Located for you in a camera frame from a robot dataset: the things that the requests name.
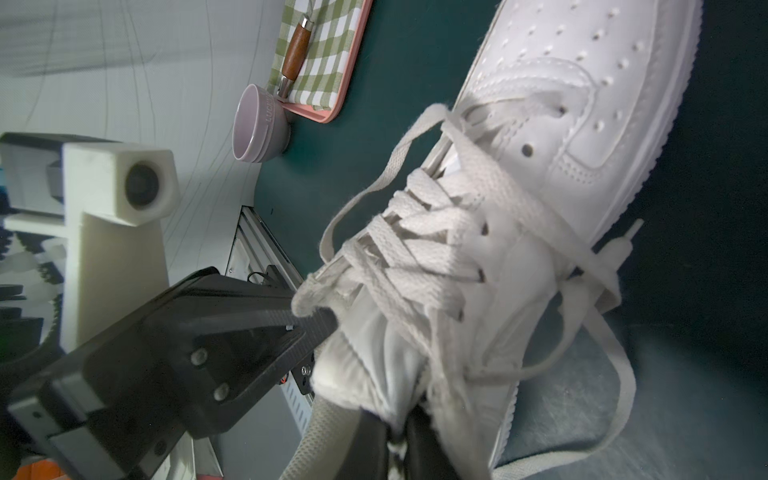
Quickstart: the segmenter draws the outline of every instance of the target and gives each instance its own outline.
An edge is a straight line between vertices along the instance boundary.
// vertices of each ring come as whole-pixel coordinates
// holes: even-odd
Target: wooden handle
[[[286,59],[283,62],[283,75],[290,80],[296,80],[299,76],[299,71],[306,58],[306,50],[310,46],[311,35],[312,32],[301,25],[297,25],[293,32],[293,37],[288,44]]]

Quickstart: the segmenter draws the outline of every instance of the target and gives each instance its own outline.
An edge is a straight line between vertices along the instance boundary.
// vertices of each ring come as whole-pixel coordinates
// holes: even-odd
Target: screw
[[[192,352],[192,355],[190,355],[190,362],[192,362],[192,365],[194,366],[201,366],[208,360],[208,350],[205,350],[205,348],[200,347],[199,349]]]
[[[214,390],[214,399],[217,402],[223,401],[230,394],[230,386],[228,383],[222,383]]]

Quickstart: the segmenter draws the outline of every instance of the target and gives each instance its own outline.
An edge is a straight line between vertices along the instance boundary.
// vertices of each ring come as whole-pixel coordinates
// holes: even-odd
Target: orange object
[[[16,472],[13,480],[69,480],[69,477],[52,460],[24,465]]]

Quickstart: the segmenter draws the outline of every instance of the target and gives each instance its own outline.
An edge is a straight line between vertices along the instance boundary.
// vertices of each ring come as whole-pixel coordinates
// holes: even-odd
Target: camera lens
[[[125,196],[133,207],[142,208],[151,204],[160,192],[160,179],[151,167],[136,164],[128,171],[125,179]]]

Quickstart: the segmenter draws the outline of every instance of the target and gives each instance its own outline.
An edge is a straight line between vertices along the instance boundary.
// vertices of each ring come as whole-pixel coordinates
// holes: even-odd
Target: black cable
[[[248,276],[246,277],[245,281],[250,282],[250,278],[253,275],[261,275],[262,277],[264,277],[265,280],[271,280],[269,275],[266,275],[266,274],[261,273],[261,272],[251,272],[251,273],[248,273]]]

